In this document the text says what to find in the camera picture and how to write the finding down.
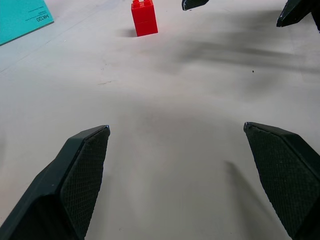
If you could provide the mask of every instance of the teal book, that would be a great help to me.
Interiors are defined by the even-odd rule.
[[[53,22],[44,0],[0,0],[0,46]]]

